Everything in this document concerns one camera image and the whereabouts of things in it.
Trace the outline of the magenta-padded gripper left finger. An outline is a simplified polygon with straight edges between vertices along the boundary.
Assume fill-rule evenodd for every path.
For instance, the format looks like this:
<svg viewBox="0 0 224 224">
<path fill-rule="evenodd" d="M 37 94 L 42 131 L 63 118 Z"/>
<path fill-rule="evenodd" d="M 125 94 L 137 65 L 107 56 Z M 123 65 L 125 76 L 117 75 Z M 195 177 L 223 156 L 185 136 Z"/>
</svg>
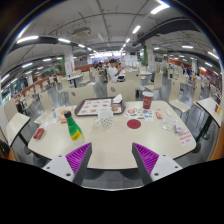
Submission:
<svg viewBox="0 0 224 224">
<path fill-rule="evenodd" d="M 76 185 L 81 185 L 91 154 L 92 144 L 87 143 L 67 155 L 56 156 L 43 167 L 43 170 L 73 182 Z"/>
</svg>

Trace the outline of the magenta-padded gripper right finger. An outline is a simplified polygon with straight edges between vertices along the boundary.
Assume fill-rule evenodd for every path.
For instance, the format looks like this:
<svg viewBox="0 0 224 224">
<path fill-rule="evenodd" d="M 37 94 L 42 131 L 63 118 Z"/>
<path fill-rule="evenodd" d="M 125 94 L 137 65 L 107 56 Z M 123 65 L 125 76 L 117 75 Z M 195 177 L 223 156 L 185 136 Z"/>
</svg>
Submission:
<svg viewBox="0 0 224 224">
<path fill-rule="evenodd" d="M 144 185 L 175 173 L 182 167 L 168 155 L 156 152 L 137 143 L 132 144 L 132 154 Z"/>
</svg>

